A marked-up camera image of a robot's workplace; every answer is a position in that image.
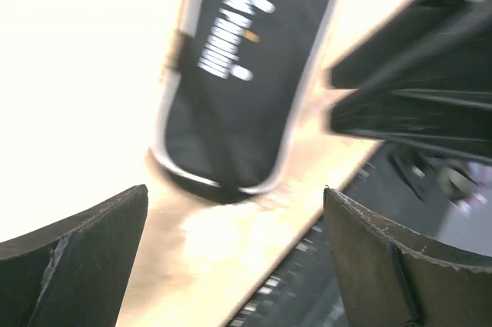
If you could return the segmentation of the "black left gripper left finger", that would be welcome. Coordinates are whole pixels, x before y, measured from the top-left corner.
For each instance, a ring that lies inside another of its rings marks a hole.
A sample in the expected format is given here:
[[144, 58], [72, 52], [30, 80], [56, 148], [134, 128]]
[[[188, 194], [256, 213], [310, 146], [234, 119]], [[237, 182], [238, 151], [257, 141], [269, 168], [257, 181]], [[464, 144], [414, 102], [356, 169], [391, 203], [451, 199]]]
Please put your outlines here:
[[1, 243], [3, 327], [113, 327], [148, 214], [135, 185]]

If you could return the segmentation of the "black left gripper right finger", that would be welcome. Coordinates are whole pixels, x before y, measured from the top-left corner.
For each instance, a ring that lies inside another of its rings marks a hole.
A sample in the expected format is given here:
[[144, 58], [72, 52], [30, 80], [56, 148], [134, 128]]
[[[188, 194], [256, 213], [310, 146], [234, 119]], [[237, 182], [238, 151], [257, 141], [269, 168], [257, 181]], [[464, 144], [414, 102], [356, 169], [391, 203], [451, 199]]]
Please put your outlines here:
[[430, 239], [330, 188], [324, 218], [351, 326], [491, 324], [491, 258]]

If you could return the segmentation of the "black racket cover bag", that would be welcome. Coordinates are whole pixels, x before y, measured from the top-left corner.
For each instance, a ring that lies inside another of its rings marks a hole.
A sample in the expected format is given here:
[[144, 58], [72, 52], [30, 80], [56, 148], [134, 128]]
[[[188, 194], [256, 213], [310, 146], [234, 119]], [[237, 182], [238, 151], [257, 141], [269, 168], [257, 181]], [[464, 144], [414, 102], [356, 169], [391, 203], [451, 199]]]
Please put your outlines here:
[[279, 182], [336, 0], [185, 0], [150, 146], [185, 191], [218, 203]]

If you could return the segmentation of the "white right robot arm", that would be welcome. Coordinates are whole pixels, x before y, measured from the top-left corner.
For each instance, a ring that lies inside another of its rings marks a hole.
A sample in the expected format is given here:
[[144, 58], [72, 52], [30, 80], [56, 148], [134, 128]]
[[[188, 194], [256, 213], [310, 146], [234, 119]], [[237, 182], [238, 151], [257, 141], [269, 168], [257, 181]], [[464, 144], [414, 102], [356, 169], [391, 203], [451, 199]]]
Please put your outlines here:
[[331, 72], [332, 132], [491, 160], [491, 1], [413, 0]]

